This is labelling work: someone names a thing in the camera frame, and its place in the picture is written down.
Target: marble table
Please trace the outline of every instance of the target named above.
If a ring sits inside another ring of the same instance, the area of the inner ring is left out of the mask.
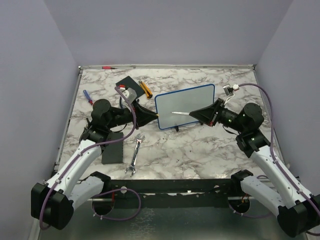
[[[79,145],[79,137],[90,118],[92,107],[87,102],[83,90],[87,90],[93,101],[107,99],[114,107],[119,107],[119,95],[114,90],[115,83],[131,76],[136,82],[144,81],[153,93],[167,93],[175,90],[215,84],[215,99],[225,98],[225,84],[256,83],[251,69],[86,69],[83,70],[74,103],[66,139],[59,162],[61,168]],[[155,111],[154,97],[141,96],[140,104]],[[259,104],[263,109],[265,121],[261,131],[270,139],[270,123],[263,105],[260,91],[252,86],[242,87],[227,107],[238,113],[248,102]],[[126,135],[132,124],[123,131]],[[135,135],[142,133],[145,140],[140,146],[136,174],[131,178],[125,174],[136,145]],[[208,127],[192,123],[175,129],[160,130],[157,121],[136,130],[124,141],[123,163],[101,163],[97,158],[85,171],[83,178],[95,171],[112,179],[223,179],[229,178],[239,170],[247,169],[254,175],[263,174],[260,168],[241,152],[235,135],[227,133],[221,125]]]

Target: wrench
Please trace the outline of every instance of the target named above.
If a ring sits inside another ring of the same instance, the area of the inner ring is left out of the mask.
[[[126,168],[124,172],[126,174],[128,170],[131,170],[132,171],[131,177],[136,173],[136,161],[137,161],[138,151],[139,151],[140,144],[145,139],[145,136],[144,135],[141,136],[141,134],[139,133],[137,136],[135,136],[135,138],[136,138],[136,145],[133,152],[131,164]]]

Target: gray wall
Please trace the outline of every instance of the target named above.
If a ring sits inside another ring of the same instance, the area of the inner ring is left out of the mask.
[[[42,0],[0,7],[0,239],[27,239],[30,192],[48,179],[77,64]]]
[[[44,0],[79,65],[256,64],[292,0]]]
[[[295,0],[264,51],[259,83],[274,105],[283,157],[320,194],[320,1]]]

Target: metal wrench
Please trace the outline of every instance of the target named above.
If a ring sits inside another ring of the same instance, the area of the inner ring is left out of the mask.
[[[125,170],[125,173],[127,173],[128,170],[132,171],[131,177],[136,173],[136,161],[137,161],[138,151],[139,151],[140,144],[145,139],[145,136],[144,135],[141,136],[141,134],[139,133],[137,136],[135,136],[135,138],[136,138],[136,145],[133,152],[131,164]]]

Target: blue frame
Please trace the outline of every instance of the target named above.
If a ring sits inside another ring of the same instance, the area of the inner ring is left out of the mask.
[[[206,86],[213,86],[213,101],[212,101],[212,103],[214,103],[214,102],[215,102],[216,86],[215,86],[213,83],[210,83],[210,84],[206,84],[206,85],[202,85],[202,86],[194,86],[194,87],[190,87],[190,88],[186,88],[186,89],[182,89],[182,90],[177,90],[177,91],[171,91],[171,92],[166,92],[166,93],[158,94],[157,96],[154,97],[154,103],[155,103],[156,113],[158,113],[157,101],[156,101],[157,97],[163,96],[163,95],[167,95],[167,94],[173,94],[173,93],[183,92],[183,91],[187,91],[187,90],[190,90],[190,89],[203,88],[203,87],[206,87]],[[166,128],[161,128],[161,127],[160,127],[160,124],[159,124],[159,119],[158,119],[157,121],[158,121],[158,128],[159,128],[160,130],[173,129],[173,128],[175,128],[175,127],[184,126],[184,125],[187,125],[187,124],[194,124],[194,123],[198,123],[198,122],[199,122],[199,121],[192,121],[192,122],[180,124],[180,125],[177,125],[177,126],[170,126],[170,127],[166,127]]]

